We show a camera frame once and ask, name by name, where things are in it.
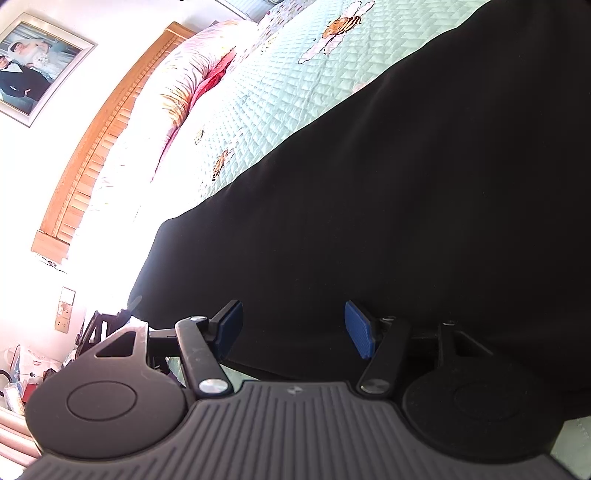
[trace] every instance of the metal bolt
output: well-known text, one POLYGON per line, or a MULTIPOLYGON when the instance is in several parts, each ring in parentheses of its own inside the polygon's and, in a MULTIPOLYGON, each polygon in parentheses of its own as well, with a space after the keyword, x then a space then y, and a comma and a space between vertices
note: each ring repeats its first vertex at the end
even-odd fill
POLYGON ((220 394, 228 389, 228 382, 221 378, 208 378, 199 384, 199 390, 203 393, 220 394))
POLYGON ((380 395, 386 393, 390 388, 390 383, 382 380, 381 378, 371 378, 366 380, 361 385, 361 390, 372 395, 380 395))

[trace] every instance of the picture frame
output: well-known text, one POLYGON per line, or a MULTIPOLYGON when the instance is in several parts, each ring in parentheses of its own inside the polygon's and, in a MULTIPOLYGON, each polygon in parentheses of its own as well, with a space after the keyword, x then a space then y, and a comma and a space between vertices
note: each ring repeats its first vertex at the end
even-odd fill
POLYGON ((0 112, 30 127, 96 45, 23 13, 0 34, 0 112))

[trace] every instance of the wall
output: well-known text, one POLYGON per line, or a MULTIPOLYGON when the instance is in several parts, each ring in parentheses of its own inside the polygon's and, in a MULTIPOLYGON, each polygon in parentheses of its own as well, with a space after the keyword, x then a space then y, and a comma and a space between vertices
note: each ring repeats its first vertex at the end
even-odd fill
MULTIPOLYGON (((61 173, 106 98, 166 26, 177 21, 202 30, 238 17, 214 0, 8 0, 0 7, 0 31, 22 12, 98 45, 31 128, 0 113, 0 352, 26 343, 62 359, 79 327, 65 335, 53 325, 61 287, 75 289, 75 282, 30 252, 61 173)), ((83 299, 77 300, 79 307, 83 299)))

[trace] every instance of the groom in black suit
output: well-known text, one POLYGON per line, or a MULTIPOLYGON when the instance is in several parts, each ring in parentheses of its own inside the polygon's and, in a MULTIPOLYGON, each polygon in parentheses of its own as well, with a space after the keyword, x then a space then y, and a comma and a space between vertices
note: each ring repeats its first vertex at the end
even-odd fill
POLYGON ((51 83, 38 71, 9 61, 0 55, 0 89, 13 97, 38 102, 51 83))

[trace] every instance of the black fabric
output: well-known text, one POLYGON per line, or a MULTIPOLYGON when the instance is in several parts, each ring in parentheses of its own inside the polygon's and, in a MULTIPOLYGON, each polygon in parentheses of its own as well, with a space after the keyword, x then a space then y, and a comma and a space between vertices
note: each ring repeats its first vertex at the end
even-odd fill
POLYGON ((172 327, 240 299, 232 362, 356 380, 343 306, 357 299, 461 322, 577 403, 591 388, 590 52, 588 2, 492 0, 163 224, 136 315, 172 327))

